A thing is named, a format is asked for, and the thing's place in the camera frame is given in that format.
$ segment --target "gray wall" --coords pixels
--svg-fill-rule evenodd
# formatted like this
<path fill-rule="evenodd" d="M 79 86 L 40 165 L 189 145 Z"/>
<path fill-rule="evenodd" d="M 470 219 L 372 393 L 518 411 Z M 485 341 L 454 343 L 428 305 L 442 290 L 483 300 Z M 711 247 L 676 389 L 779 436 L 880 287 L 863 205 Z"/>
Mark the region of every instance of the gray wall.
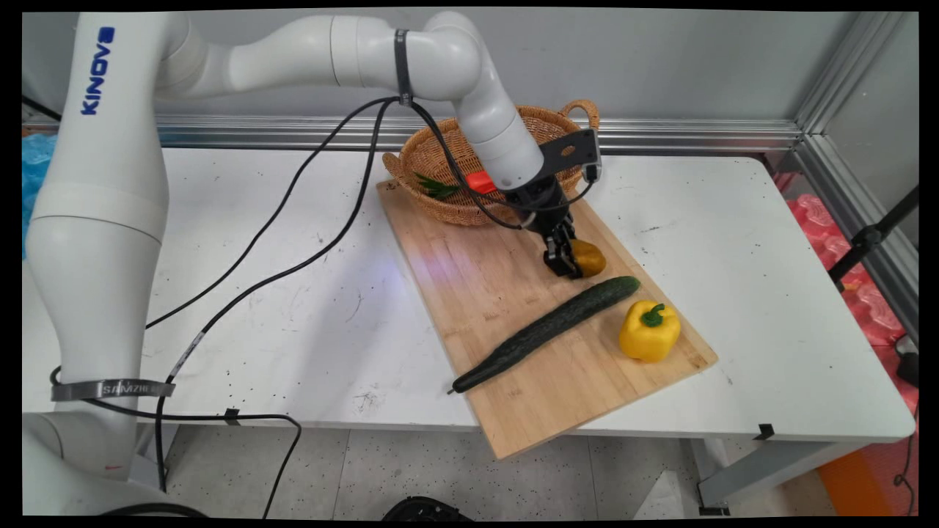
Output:
<path fill-rule="evenodd" d="M 919 182 L 919 15 L 907 13 L 825 129 L 885 209 Z M 901 225 L 919 244 L 919 211 Z"/>
<path fill-rule="evenodd" d="M 317 13 L 421 28 L 444 8 L 195 11 L 208 40 L 242 44 Z M 791 118 L 854 17 L 845 12 L 620 8 L 455 8 L 473 19 L 509 95 L 560 108 L 591 99 L 604 116 Z M 75 13 L 23 15 L 23 91 L 60 109 Z M 294 86 L 209 101 L 159 101 L 164 114 L 336 116 L 378 90 Z M 443 103 L 428 104 L 437 116 Z"/>

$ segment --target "wooden cutting board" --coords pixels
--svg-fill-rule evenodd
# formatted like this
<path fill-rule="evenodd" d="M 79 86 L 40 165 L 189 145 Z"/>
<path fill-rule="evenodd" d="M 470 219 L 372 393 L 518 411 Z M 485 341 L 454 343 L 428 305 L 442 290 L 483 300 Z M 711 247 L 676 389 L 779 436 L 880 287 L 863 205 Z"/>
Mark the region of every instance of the wooden cutting board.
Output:
<path fill-rule="evenodd" d="M 444 224 L 420 210 L 394 181 L 383 181 L 377 189 L 457 374 L 594 284 L 620 275 L 633 275 L 642 283 L 629 299 L 466 392 L 497 458 L 550 440 L 716 363 L 717 355 L 680 312 L 682 334 L 668 358 L 652 365 L 623 355 L 618 336 L 629 306 L 642 299 L 673 304 L 585 201 L 571 206 L 574 228 L 579 239 L 600 248 L 607 268 L 572 281 L 545 266 L 544 244 L 533 233 Z"/>

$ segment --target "wicker basket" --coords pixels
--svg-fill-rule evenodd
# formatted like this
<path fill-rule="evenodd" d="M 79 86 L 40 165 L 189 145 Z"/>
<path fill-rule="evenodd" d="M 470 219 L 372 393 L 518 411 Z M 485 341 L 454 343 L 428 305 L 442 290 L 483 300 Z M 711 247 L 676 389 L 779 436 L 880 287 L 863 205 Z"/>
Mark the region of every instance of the wicker basket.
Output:
<path fill-rule="evenodd" d="M 586 112 L 590 127 L 599 130 L 600 115 L 592 101 L 571 101 L 560 112 L 552 112 L 539 106 L 518 106 L 518 112 L 535 141 L 541 145 L 552 139 L 580 130 L 580 127 L 567 117 L 568 113 L 575 108 L 580 108 Z M 467 143 L 466 137 L 457 127 L 456 119 L 451 118 L 441 121 L 439 127 L 440 132 L 443 133 L 443 139 L 447 142 L 447 147 L 453 153 L 456 164 L 459 165 L 463 174 L 483 170 L 483 165 L 476 158 L 476 154 L 473 153 L 470 144 Z M 385 163 L 388 172 L 402 187 L 408 190 L 418 205 L 421 206 L 421 209 L 427 211 L 434 218 L 442 222 L 459 225 L 484 225 L 492 222 L 476 207 L 470 196 L 464 191 L 452 194 L 442 201 L 431 198 L 424 193 L 423 187 L 414 173 L 419 173 L 449 185 L 456 185 L 456 179 L 451 174 L 447 160 L 443 155 L 443 148 L 440 147 L 440 143 L 429 128 L 424 127 L 408 139 L 401 148 L 400 159 L 388 152 L 382 156 L 381 160 Z M 564 191 L 570 194 L 581 176 L 580 167 L 576 166 L 559 173 L 558 181 Z M 498 191 L 490 194 L 490 196 L 499 200 L 505 199 L 505 196 Z M 490 212 L 502 220 L 517 222 L 515 213 L 509 208 L 493 204 L 483 198 L 480 198 L 480 201 Z"/>

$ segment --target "floor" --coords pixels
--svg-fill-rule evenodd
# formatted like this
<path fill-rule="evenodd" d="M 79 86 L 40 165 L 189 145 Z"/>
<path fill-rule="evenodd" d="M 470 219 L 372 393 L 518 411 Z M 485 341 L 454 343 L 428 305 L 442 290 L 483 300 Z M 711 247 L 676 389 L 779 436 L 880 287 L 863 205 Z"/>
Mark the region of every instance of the floor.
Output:
<path fill-rule="evenodd" d="M 258 518 L 294 430 L 184 426 L 167 458 L 168 492 L 212 517 Z M 727 443 L 734 461 L 755 448 Z M 698 516 L 690 445 L 676 439 L 564 436 L 498 462 L 482 434 L 305 429 L 272 519 L 380 520 L 408 496 L 473 520 L 629 520 L 663 471 Z M 731 503 L 734 517 L 835 515 L 815 472 Z"/>

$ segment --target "white table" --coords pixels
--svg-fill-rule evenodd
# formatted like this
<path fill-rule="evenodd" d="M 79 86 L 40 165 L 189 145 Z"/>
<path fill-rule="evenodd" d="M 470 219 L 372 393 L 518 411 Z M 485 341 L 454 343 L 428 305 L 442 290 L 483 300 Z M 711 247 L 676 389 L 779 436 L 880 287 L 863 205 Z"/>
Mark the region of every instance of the white table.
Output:
<path fill-rule="evenodd" d="M 164 150 L 171 207 L 151 319 L 231 265 L 306 155 Z M 351 212 L 364 164 L 360 152 L 320 154 L 228 280 L 147 332 L 142 377 L 165 378 L 225 303 L 328 243 Z M 703 470 L 702 496 L 717 504 L 913 432 L 909 411 L 760 163 L 607 156 L 604 164 L 591 206 L 720 360 L 577 433 L 752 439 L 771 424 L 775 435 L 753 455 L 722 471 L 726 460 L 717 456 L 717 466 Z M 445 395 L 454 372 L 374 189 L 387 178 L 376 159 L 345 239 L 215 326 L 177 377 L 167 412 L 289 413 L 309 427 L 478 427 L 464 397 Z M 24 264 L 24 412 L 52 409 L 47 379 L 56 365 L 52 325 Z M 154 404 L 143 398 L 140 408 Z M 700 454 L 714 444 L 699 447 Z"/>

